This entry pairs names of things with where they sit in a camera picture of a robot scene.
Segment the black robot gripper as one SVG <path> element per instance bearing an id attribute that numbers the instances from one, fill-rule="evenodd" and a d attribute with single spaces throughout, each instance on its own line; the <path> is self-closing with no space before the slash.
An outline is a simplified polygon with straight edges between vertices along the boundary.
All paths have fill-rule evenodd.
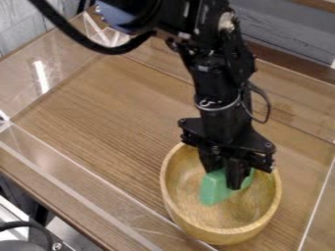
<path id="1" fill-rule="evenodd" d="M 200 118 L 182 118 L 181 142 L 197 148 L 206 173 L 226 166 L 226 186 L 245 189 L 253 169 L 272 172 L 274 144 L 253 129 L 250 118 L 240 107 L 218 112 L 200 112 Z"/>

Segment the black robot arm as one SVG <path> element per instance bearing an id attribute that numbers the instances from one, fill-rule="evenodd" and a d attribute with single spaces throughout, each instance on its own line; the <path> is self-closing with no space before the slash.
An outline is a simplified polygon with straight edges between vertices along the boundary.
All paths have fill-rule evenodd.
<path id="1" fill-rule="evenodd" d="M 126 34 L 150 32 L 166 42 L 193 80 L 197 118 L 177 122 L 181 142 L 197 149 L 204 170 L 221 171 L 226 187 L 257 169 L 272 171 L 274 145 L 252 127 L 249 81 L 254 56 L 240 32 L 229 0 L 97 0 L 97 13 Z"/>

